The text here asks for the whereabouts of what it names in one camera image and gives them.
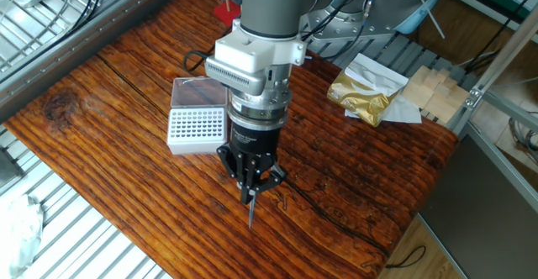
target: white plastic bag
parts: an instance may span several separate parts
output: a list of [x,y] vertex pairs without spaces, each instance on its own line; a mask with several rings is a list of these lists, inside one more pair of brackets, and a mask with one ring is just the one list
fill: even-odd
[[0,217],[0,278],[16,278],[32,265],[40,248],[43,210],[23,195],[0,211]]

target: crumpled gold foil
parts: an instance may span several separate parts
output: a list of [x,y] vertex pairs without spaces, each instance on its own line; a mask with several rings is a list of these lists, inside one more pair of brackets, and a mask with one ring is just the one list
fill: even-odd
[[382,122],[385,109],[396,98],[362,85],[360,82],[341,72],[327,92],[327,97],[341,107],[351,111],[365,122],[377,127]]

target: metal wire rack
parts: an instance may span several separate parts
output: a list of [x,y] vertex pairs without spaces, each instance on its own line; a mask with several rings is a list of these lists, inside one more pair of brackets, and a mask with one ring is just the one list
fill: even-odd
[[[0,23],[0,82],[6,78],[2,72],[38,55],[45,44],[60,39],[81,16],[87,1],[41,0],[25,8],[16,1],[0,0],[0,11],[6,9]],[[99,0],[98,8],[108,1]]]

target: red object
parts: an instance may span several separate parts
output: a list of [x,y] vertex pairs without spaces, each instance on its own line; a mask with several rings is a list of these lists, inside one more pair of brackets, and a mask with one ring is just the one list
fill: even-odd
[[237,18],[241,14],[241,7],[238,6],[236,3],[229,1],[229,12],[228,7],[226,6],[226,2],[221,3],[219,6],[217,6],[214,10],[215,15],[217,18],[220,18],[221,21],[223,21],[226,26],[231,26],[234,22],[234,18]]

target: wooden table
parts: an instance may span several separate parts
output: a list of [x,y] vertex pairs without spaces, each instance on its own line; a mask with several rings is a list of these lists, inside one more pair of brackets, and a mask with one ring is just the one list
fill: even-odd
[[5,126],[174,277],[377,277],[457,137],[427,119],[345,118],[325,96],[340,70],[295,67],[278,151],[289,183],[258,198],[248,229],[219,158],[166,146],[172,80],[225,30],[218,3],[171,0]]

